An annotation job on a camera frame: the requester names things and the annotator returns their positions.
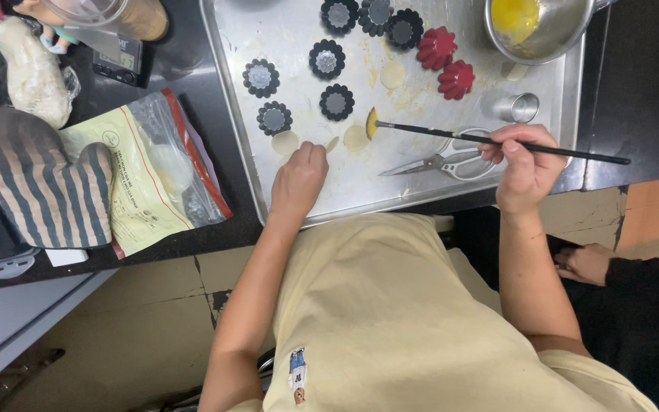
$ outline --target yellow t-shirt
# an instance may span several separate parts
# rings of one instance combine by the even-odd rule
[[[471,297],[425,216],[356,216],[300,234],[274,333],[266,398],[232,410],[657,410],[596,360],[536,353]]]

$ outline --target red fluted mold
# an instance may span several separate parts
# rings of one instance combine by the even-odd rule
[[[474,72],[471,64],[457,60],[444,66],[444,73],[439,75],[439,93],[447,100],[462,100],[466,93],[471,92]]]
[[[442,70],[452,64],[452,54],[457,50],[454,33],[449,33],[444,26],[429,29],[418,45],[416,58],[423,62],[425,69]]]

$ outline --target metal bowl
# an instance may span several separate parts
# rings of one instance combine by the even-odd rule
[[[601,0],[540,0],[538,28],[522,43],[512,45],[495,32],[491,5],[486,0],[485,26],[495,46],[512,61],[528,66],[548,63],[563,56],[587,29],[595,4]]]

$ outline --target paintbrush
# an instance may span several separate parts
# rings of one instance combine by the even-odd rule
[[[366,125],[366,129],[368,129],[368,137],[372,138],[372,135],[375,134],[375,129],[369,127],[371,118],[368,117],[368,124]],[[391,129],[398,129],[398,130],[405,130],[408,132],[413,132],[413,133],[420,133],[420,134],[427,134],[431,136],[442,136],[442,137],[447,137],[447,138],[458,138],[459,140],[467,140],[469,142],[477,142],[477,143],[487,143],[489,145],[497,145],[501,146],[502,143],[495,142],[489,137],[481,137],[481,136],[472,136],[469,134],[458,134],[454,132],[447,132],[443,130],[436,130],[432,127],[426,128],[426,127],[418,127],[418,126],[408,126],[408,125],[396,125],[394,123],[388,123],[388,122],[381,122],[380,120],[375,120],[375,127],[389,127]],[[523,147],[525,147],[527,150],[530,150],[531,152],[540,152],[540,153],[550,153],[552,155],[562,155],[562,156],[571,156],[572,158],[581,158],[581,159],[587,159],[591,161],[601,161],[601,162],[607,162],[607,163],[613,163],[613,164],[630,164],[632,161],[627,158],[618,158],[615,156],[608,156],[606,154],[594,154],[594,153],[588,153],[588,152],[579,152],[578,150],[567,150],[567,149],[560,149],[558,147],[548,147],[548,146],[541,146],[541,145],[534,145],[532,143],[526,143],[526,142],[518,142],[520,143]]]

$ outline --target digital kitchen scale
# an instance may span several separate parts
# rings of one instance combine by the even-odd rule
[[[114,79],[129,86],[139,87],[141,85],[141,40],[134,40],[119,35],[119,59],[118,61],[93,51],[93,71],[101,76]]]

